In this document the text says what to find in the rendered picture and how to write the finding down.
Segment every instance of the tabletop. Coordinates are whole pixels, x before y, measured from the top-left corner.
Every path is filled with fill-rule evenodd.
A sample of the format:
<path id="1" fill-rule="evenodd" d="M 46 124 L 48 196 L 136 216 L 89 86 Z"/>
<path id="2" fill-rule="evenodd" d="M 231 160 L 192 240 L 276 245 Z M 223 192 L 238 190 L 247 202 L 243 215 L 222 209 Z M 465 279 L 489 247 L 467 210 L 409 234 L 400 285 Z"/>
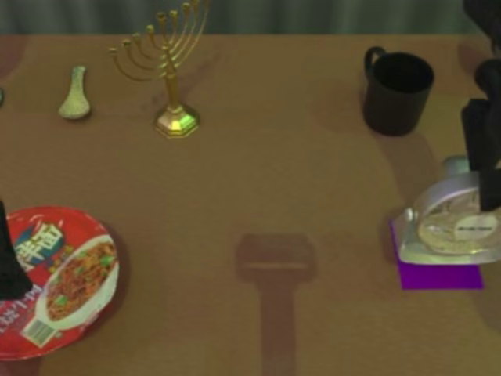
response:
<path id="1" fill-rule="evenodd" d="M 501 265 L 483 291 L 403 291 L 387 221 L 464 154 L 460 111 L 490 55 L 467 36 L 204 36 L 180 70 L 202 123 L 153 130 L 160 82 L 128 81 L 121 36 L 2 36 L 0 193 L 10 211 L 85 210 L 122 263 L 110 311 L 12 376 L 496 374 Z M 364 52 L 426 59 L 418 129 L 364 125 Z M 75 65 L 92 115 L 58 109 Z M 301 265 L 283 271 L 276 265 Z"/>

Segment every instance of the barcode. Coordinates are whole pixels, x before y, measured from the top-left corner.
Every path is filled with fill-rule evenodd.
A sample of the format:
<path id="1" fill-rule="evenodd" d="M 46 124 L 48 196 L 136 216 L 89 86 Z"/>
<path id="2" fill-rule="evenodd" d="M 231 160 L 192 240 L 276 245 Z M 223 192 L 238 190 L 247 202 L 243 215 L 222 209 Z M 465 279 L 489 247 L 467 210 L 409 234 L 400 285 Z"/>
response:
<path id="1" fill-rule="evenodd" d="M 33 319 L 23 330 L 23 336 L 32 341 L 36 346 L 43 347 L 56 334 L 57 330 L 51 328 L 40 320 Z"/>

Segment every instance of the white bowl on package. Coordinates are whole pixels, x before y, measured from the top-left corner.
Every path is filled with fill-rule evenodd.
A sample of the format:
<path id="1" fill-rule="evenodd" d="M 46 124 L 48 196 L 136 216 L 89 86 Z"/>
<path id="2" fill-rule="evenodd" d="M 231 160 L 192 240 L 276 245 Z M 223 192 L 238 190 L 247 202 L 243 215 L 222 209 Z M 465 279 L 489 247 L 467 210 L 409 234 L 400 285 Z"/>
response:
<path id="1" fill-rule="evenodd" d="M 59 276 L 66 265 L 79 254 L 87 251 L 90 248 L 95 247 L 99 243 L 111 243 L 114 245 L 113 239 L 110 235 L 101 235 L 94 237 L 91 240 L 84 243 L 77 250 L 75 250 L 69 258 L 67 258 L 63 264 L 61 264 L 58 270 L 51 275 L 49 280 L 44 286 L 44 291 L 42 292 L 40 298 L 37 301 L 37 306 L 35 309 L 35 316 L 40 321 L 46 323 L 50 327 L 57 329 L 59 331 L 65 331 L 73 327 L 78 327 L 82 324 L 91 324 L 94 321 L 99 312 L 102 311 L 108 303 L 111 301 L 114 293 L 117 289 L 118 281 L 118 262 L 115 267 L 111 270 L 110 274 L 101 285 L 99 290 L 87 301 L 82 307 L 77 309 L 75 312 L 71 313 L 69 316 L 64 317 L 61 320 L 53 321 L 49 318 L 47 312 L 47 294 L 49 292 L 50 284 Z"/>

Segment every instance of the red lid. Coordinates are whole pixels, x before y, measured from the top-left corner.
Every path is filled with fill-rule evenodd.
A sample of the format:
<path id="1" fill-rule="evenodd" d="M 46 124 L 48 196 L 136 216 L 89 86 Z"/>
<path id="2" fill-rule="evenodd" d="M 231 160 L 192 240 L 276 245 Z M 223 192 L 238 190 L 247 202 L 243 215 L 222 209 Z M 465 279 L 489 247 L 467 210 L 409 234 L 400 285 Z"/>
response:
<path id="1" fill-rule="evenodd" d="M 77 341 L 112 299 L 118 259 L 105 228 L 82 211 L 31 208 L 7 217 L 34 287 L 0 302 L 0 360 L 41 356 Z"/>

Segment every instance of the gold menorah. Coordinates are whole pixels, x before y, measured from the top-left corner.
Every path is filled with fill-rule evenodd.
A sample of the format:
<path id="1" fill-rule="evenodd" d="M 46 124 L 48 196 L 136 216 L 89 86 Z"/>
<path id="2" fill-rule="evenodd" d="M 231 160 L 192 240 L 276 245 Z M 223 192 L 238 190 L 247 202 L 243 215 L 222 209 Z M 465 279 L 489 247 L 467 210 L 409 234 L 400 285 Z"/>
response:
<path id="1" fill-rule="evenodd" d="M 145 49 L 143 35 L 136 33 L 132 39 L 124 39 L 121 46 L 128 61 L 139 68 L 144 76 L 135 76 L 121 65 L 118 49 L 109 49 L 117 69 L 133 81 L 145 82 L 162 78 L 168 94 L 168 105 L 157 119 L 156 130 L 171 137 L 186 137 L 200 123 L 200 116 L 192 108 L 183 105 L 179 99 L 178 68 L 191 54 L 204 32 L 209 10 L 209 0 L 191 0 L 178 10 L 158 12 L 157 22 L 160 36 L 155 35 L 155 26 L 146 26 L 149 48 Z"/>

